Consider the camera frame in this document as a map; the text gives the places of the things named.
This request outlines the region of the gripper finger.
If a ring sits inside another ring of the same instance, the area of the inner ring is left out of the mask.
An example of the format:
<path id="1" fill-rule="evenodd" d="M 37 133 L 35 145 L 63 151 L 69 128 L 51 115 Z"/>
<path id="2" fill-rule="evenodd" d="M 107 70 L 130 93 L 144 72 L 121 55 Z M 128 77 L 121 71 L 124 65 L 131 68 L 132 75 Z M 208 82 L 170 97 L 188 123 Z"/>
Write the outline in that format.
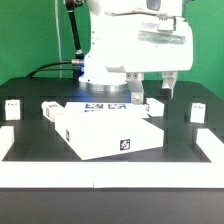
<path id="1" fill-rule="evenodd" d="M 143 73 L 127 73 L 126 82 L 131 93 L 133 104 L 142 104 L 144 101 Z"/>
<path id="2" fill-rule="evenodd" d="M 161 94 L 164 98 L 172 98 L 175 84 L 178 78 L 177 71 L 166 71 L 162 73 L 163 83 Z"/>

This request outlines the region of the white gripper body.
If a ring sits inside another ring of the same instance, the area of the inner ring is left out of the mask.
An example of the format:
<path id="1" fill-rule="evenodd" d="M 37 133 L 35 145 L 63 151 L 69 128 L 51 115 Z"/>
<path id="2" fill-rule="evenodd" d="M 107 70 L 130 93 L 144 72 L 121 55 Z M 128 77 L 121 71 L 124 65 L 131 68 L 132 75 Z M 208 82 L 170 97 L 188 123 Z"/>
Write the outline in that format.
<path id="1" fill-rule="evenodd" d="M 193 33 L 182 16 L 107 13 L 105 68 L 108 73 L 188 71 Z"/>

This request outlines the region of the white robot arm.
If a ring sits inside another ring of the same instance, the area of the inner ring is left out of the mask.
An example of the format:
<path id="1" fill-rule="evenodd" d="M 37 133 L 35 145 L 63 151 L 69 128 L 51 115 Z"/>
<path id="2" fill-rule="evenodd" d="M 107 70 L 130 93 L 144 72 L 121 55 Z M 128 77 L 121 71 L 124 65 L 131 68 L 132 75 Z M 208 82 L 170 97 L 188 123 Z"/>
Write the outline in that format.
<path id="1" fill-rule="evenodd" d="M 80 84 L 96 91 L 126 86 L 131 101 L 141 104 L 144 75 L 160 72 L 160 94 L 172 99 L 178 73 L 193 64 L 193 34 L 185 19 L 191 1 L 87 0 L 91 45 Z"/>

